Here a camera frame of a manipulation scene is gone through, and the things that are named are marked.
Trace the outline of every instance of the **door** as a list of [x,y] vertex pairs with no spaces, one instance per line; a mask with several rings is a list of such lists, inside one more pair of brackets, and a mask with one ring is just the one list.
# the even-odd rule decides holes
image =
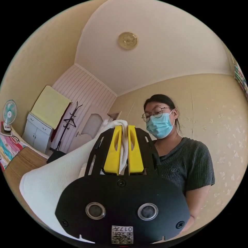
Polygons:
[[78,127],[68,152],[94,139],[97,133],[108,124],[109,120],[110,116],[103,113],[99,108],[91,105]]
[[31,146],[34,145],[34,137],[37,127],[33,125],[29,120],[27,120],[25,131],[22,138]]
[[39,152],[46,153],[47,143],[49,140],[49,135],[37,128],[36,134],[34,136],[33,148]]

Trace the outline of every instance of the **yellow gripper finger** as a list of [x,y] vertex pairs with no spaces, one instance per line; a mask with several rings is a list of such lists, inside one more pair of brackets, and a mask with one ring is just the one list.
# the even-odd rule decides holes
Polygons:
[[138,139],[135,131],[135,126],[128,125],[128,166],[129,175],[139,174],[144,170],[142,157],[140,154]]
[[108,155],[104,164],[104,172],[119,175],[121,156],[122,126],[116,126],[112,141],[108,150]]

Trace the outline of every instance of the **white towel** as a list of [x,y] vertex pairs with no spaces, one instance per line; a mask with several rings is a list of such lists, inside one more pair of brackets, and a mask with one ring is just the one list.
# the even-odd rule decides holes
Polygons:
[[[90,142],[63,157],[32,170],[23,175],[20,182],[20,192],[35,213],[49,228],[69,238],[77,239],[67,234],[55,216],[55,210],[63,190],[73,181],[84,175],[90,152],[100,134],[109,128],[122,126],[122,144],[120,172],[126,165],[128,157],[127,122],[116,120],[108,124]],[[90,242],[81,237],[77,240]]]

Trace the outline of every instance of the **qr code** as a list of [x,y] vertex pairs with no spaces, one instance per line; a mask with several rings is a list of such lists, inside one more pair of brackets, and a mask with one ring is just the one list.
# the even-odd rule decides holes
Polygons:
[[133,244],[133,227],[112,226],[111,241],[112,244]]

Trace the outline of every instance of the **gray t-shirt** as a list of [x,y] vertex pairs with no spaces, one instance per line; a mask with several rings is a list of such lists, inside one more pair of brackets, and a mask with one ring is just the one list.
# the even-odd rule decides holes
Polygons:
[[182,138],[174,149],[160,157],[160,162],[162,177],[175,183],[184,194],[215,184],[211,155],[200,141]]

